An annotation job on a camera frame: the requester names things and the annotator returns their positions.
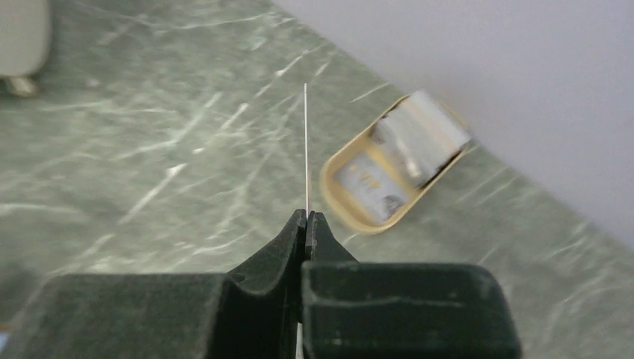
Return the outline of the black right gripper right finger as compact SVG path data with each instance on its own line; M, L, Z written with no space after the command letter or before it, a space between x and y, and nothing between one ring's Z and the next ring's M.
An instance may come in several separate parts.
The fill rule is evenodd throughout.
M498 280L468 263L364 263L307 219L306 358L521 358Z

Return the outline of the thin white card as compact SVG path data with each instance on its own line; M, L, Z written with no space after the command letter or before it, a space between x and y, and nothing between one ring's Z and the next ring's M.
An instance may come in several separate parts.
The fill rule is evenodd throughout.
M308 126L308 98L307 83L304 83L304 179L305 179L305 212L310 216L310 161L309 161L309 126Z

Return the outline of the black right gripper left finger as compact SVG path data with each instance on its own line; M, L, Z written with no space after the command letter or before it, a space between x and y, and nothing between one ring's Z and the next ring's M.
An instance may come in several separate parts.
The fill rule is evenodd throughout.
M226 273L54 277L3 358L294 358L307 214Z

